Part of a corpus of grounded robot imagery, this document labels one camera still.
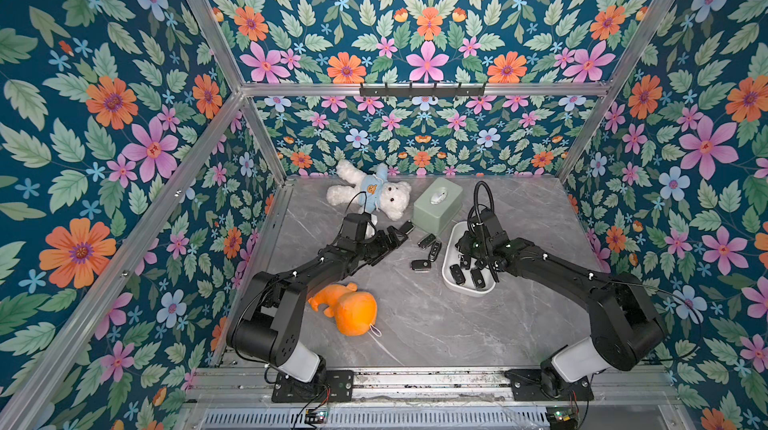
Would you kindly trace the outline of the black silver flip key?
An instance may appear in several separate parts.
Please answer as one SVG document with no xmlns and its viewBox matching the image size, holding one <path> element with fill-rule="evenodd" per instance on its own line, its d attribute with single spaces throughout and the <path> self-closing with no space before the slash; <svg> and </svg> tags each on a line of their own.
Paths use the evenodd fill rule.
<svg viewBox="0 0 768 430">
<path fill-rule="evenodd" d="M 409 233 L 410 233 L 410 232 L 413 230 L 413 228 L 414 228 L 414 225 L 413 225 L 413 223 L 412 223 L 410 220 L 408 220 L 408 221 L 404 222 L 404 223 L 403 223 L 403 224 L 402 224 L 402 225 L 399 227 L 399 231 L 400 231 L 401 233 L 405 234 L 405 235 L 408 235 L 408 234 L 409 234 Z"/>
</svg>

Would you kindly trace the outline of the black VW key front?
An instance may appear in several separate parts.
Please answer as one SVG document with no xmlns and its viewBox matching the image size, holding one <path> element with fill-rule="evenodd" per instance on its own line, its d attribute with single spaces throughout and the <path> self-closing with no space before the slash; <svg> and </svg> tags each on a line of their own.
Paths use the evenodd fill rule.
<svg viewBox="0 0 768 430">
<path fill-rule="evenodd" d="M 460 268 L 462 270 L 469 271 L 472 268 L 472 261 L 473 261 L 473 259 L 470 256 L 461 255 L 460 256 L 460 262 L 459 262 Z"/>
</svg>

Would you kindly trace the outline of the black chrome button key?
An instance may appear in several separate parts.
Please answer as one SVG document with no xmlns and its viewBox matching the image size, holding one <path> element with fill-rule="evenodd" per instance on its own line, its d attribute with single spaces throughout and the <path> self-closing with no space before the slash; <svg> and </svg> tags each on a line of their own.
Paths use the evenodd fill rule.
<svg viewBox="0 0 768 430">
<path fill-rule="evenodd" d="M 434 234 L 428 234 L 418 242 L 418 247 L 425 249 L 429 247 L 435 240 L 436 236 Z"/>
</svg>

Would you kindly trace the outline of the white storage box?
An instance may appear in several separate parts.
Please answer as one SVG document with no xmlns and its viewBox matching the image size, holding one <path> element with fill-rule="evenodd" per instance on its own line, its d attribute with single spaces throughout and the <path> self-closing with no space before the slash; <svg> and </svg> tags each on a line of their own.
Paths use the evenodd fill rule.
<svg viewBox="0 0 768 430">
<path fill-rule="evenodd" d="M 492 278 L 490 270 L 486 266 L 482 265 L 478 259 L 470 256 L 473 259 L 472 268 L 469 271 L 463 270 L 466 277 L 466 283 L 463 286 L 455 285 L 450 275 L 449 267 L 453 264 L 459 264 L 460 256 L 465 255 L 459 251 L 458 243 L 467 230 L 468 226 L 465 221 L 460 221 L 453 226 L 450 238 L 446 244 L 445 256 L 441 269 L 442 279 L 445 286 L 452 291 L 472 297 L 484 297 L 491 293 L 491 291 L 496 286 L 496 282 Z M 486 281 L 486 288 L 484 290 L 475 289 L 470 275 L 470 271 L 473 268 L 482 270 Z"/>
</svg>

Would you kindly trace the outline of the black slim Porsche key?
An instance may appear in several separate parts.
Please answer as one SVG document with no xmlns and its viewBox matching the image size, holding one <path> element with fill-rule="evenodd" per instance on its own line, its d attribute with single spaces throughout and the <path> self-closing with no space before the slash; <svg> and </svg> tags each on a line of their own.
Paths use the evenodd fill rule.
<svg viewBox="0 0 768 430">
<path fill-rule="evenodd" d="M 440 241 L 434 241 L 429 248 L 428 261 L 435 262 L 442 250 L 442 243 Z"/>
</svg>

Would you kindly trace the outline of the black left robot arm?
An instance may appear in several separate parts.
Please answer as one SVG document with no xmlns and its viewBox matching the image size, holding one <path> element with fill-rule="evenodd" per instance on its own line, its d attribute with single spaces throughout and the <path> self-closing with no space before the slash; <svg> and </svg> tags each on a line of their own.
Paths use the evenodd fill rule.
<svg viewBox="0 0 768 430">
<path fill-rule="evenodd" d="M 240 358 L 267 363 L 301 383 L 324 380 L 324 359 L 300 341 L 304 307 L 331 284 L 375 266 L 398 249 L 413 224 L 374 229 L 367 212 L 347 214 L 334 240 L 308 262 L 278 274 L 253 275 L 233 305 L 226 344 Z M 368 237 L 366 232 L 374 229 Z"/>
</svg>

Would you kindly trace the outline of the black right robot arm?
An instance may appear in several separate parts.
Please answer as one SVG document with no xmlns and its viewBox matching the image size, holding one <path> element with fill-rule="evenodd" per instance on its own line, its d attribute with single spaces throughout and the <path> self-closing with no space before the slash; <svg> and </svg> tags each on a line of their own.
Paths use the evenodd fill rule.
<svg viewBox="0 0 768 430">
<path fill-rule="evenodd" d="M 501 273 L 534 281 L 579 305 L 590 335 L 540 365 L 539 387 L 558 397 L 573 384 L 607 369 L 630 371 L 666 338 L 662 318 L 640 280 L 631 274 L 595 272 L 546 252 L 534 242 L 511 239 L 490 208 L 472 209 L 456 244 L 497 279 Z"/>
</svg>

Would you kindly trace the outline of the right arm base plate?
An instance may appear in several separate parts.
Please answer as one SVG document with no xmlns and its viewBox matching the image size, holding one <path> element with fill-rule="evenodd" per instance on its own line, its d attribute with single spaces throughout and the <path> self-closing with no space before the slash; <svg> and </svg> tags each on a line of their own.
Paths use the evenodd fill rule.
<svg viewBox="0 0 768 430">
<path fill-rule="evenodd" d="M 516 401 L 577 401 L 591 402 L 594 393 L 590 381 L 584 377 L 566 382 L 550 370 L 508 369 L 503 376 L 509 380 Z"/>
</svg>

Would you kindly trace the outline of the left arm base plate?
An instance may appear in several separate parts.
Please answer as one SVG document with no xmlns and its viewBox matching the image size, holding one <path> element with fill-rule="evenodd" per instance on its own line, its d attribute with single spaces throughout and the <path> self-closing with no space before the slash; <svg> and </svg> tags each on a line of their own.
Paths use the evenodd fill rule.
<svg viewBox="0 0 768 430">
<path fill-rule="evenodd" d="M 355 373 L 351 370 L 327 370 L 318 380 L 304 383 L 279 374 L 273 386 L 272 403 L 350 402 Z"/>
</svg>

